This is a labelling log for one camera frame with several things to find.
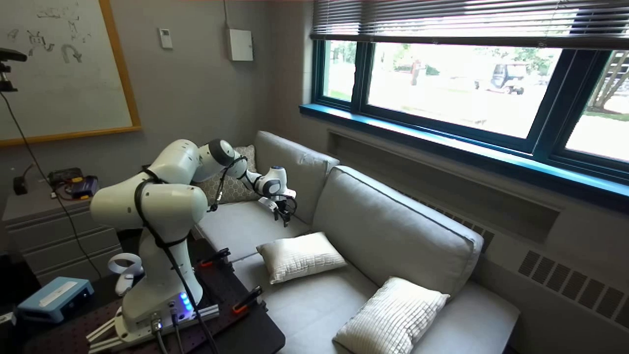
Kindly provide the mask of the blue and white box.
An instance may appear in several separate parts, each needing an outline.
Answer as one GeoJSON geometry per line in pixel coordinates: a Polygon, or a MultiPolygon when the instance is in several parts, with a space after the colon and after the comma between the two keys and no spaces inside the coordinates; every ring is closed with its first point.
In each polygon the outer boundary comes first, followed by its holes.
{"type": "Polygon", "coordinates": [[[28,321],[58,324],[76,312],[93,294],[89,280],[58,276],[18,304],[17,314],[28,321]]]}

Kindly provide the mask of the white quilted cushion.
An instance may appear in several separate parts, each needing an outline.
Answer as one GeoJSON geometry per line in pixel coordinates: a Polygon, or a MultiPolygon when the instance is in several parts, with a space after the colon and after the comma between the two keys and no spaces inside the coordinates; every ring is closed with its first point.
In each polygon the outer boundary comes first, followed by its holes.
{"type": "Polygon", "coordinates": [[[347,265],[324,232],[274,240],[258,245],[256,250],[264,260],[272,285],[347,265]]]}
{"type": "Polygon", "coordinates": [[[411,354],[449,298],[391,276],[333,341],[352,354],[411,354]]]}

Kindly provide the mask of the whiteboard with wooden frame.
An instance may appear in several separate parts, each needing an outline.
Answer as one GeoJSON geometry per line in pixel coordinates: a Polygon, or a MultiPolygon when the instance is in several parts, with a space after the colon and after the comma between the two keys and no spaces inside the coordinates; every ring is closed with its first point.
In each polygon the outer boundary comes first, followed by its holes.
{"type": "Polygon", "coordinates": [[[14,118],[0,98],[0,147],[141,130],[112,0],[0,0],[14,118]]]}

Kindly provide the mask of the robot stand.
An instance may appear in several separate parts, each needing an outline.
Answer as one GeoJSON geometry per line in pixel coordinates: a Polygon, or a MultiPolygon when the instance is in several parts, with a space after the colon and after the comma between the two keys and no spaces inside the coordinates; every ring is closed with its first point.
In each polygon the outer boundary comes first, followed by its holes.
{"type": "MultiPolygon", "coordinates": [[[[285,345],[285,335],[264,304],[251,304],[239,313],[233,311],[250,290],[229,265],[200,267],[198,275],[210,289],[201,305],[219,305],[219,316],[206,323],[219,354],[276,354],[285,345]]],[[[76,305],[59,324],[21,319],[16,324],[0,324],[0,354],[88,354],[87,336],[119,312],[121,299],[114,293],[115,283],[113,275],[94,282],[94,294],[76,305]]],[[[14,311],[19,302],[39,288],[25,263],[12,264],[7,256],[0,258],[0,316],[14,311]]]]}

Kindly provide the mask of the black electronic device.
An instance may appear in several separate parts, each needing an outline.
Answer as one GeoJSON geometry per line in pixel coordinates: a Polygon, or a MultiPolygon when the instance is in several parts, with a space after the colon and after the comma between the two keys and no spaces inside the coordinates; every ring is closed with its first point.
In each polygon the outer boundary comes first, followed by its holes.
{"type": "Polygon", "coordinates": [[[63,170],[53,170],[47,174],[47,179],[51,186],[58,187],[77,178],[83,178],[84,174],[81,168],[73,167],[63,170]]]}

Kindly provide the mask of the grey drawer cabinet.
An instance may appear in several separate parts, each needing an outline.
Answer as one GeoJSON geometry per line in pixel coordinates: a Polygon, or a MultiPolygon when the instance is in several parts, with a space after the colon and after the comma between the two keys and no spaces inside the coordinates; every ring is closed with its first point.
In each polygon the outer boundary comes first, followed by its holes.
{"type": "Polygon", "coordinates": [[[59,276],[97,281],[123,251],[116,231],[92,218],[88,200],[56,200],[45,183],[9,191],[2,222],[18,255],[43,286],[59,276]]]}

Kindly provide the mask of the window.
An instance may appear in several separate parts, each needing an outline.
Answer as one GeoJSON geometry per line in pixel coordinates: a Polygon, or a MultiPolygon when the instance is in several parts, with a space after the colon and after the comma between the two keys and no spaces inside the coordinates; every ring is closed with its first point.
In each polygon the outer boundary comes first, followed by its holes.
{"type": "Polygon", "coordinates": [[[314,41],[299,110],[629,215],[629,50],[314,41]]]}

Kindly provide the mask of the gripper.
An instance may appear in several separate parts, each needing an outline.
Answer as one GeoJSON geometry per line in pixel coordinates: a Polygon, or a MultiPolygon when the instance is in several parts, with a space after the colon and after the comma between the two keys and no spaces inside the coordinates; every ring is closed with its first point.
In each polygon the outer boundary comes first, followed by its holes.
{"type": "Polygon", "coordinates": [[[287,227],[290,223],[292,215],[296,211],[296,198],[295,197],[279,197],[275,201],[277,210],[275,210],[275,220],[279,220],[283,216],[283,225],[287,227]]]}

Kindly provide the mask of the window blinds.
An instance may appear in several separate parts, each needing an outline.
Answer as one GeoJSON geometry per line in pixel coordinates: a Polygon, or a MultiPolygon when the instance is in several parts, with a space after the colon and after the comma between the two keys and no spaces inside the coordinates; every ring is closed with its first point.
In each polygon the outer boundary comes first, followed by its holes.
{"type": "Polygon", "coordinates": [[[312,39],[629,50],[629,0],[317,0],[312,39]]]}

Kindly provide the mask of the dark blue box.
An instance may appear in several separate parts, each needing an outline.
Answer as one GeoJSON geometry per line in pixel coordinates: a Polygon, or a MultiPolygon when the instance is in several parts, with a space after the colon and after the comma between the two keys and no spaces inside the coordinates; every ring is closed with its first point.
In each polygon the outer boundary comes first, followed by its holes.
{"type": "Polygon", "coordinates": [[[99,190],[99,179],[97,176],[75,177],[70,181],[66,191],[73,200],[90,199],[99,190]]]}

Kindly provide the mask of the grey sofa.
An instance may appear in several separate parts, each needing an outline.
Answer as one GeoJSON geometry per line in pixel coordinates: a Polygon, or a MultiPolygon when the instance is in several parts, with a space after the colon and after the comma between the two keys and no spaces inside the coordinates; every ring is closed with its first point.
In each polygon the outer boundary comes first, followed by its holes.
{"type": "Polygon", "coordinates": [[[503,354],[519,310],[470,281],[483,238],[328,155],[260,131],[256,167],[286,169],[297,212],[287,227],[257,201],[224,204],[193,229],[228,247],[243,285],[260,285],[269,316],[285,335],[278,354],[352,354],[339,329],[391,277],[450,298],[411,354],[503,354]],[[256,247],[324,232],[347,265],[272,285],[256,247]]]}

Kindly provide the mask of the black and orange clamp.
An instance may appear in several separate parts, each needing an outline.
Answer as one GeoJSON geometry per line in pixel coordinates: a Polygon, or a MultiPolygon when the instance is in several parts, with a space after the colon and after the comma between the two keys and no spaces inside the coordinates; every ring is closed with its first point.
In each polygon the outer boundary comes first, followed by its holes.
{"type": "Polygon", "coordinates": [[[234,315],[244,314],[251,308],[260,305],[262,303],[262,294],[263,288],[261,286],[254,287],[242,300],[240,300],[231,308],[232,313],[234,315]]]}
{"type": "Polygon", "coordinates": [[[216,251],[213,255],[209,256],[209,258],[199,260],[196,265],[196,268],[207,268],[212,266],[222,267],[225,265],[229,265],[229,256],[231,255],[231,251],[228,247],[220,249],[216,251]]]}

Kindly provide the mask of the hand controller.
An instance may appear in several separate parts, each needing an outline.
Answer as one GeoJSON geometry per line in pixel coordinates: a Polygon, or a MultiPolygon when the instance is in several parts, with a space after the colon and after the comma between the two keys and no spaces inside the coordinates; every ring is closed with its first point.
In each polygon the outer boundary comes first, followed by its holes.
{"type": "Polygon", "coordinates": [[[133,287],[136,278],[144,275],[143,262],[139,255],[119,253],[108,261],[108,269],[119,275],[114,292],[117,296],[125,296],[133,287]]]}

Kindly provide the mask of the white wall box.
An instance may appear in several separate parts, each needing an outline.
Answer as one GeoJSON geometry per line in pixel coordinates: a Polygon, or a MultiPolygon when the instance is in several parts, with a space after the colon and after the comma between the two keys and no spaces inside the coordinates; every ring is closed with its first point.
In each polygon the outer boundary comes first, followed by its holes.
{"type": "Polygon", "coordinates": [[[227,29],[226,37],[229,60],[233,62],[254,60],[253,36],[250,30],[227,29]]]}

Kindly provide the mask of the grey patterned cushion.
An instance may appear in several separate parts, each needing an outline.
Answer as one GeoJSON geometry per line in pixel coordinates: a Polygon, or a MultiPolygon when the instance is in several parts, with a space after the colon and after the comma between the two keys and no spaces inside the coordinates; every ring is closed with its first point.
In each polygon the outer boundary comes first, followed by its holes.
{"type": "MultiPolygon", "coordinates": [[[[255,146],[251,144],[248,146],[236,147],[234,150],[247,158],[248,170],[252,173],[257,173],[255,146]]],[[[207,201],[212,204],[216,199],[216,192],[220,184],[220,177],[222,177],[222,173],[218,173],[206,181],[193,183],[192,185],[201,188],[207,196],[207,201]]],[[[249,190],[249,188],[246,187],[245,182],[245,178],[238,180],[235,177],[226,176],[223,182],[220,204],[258,200],[259,196],[254,191],[249,190]]]]}

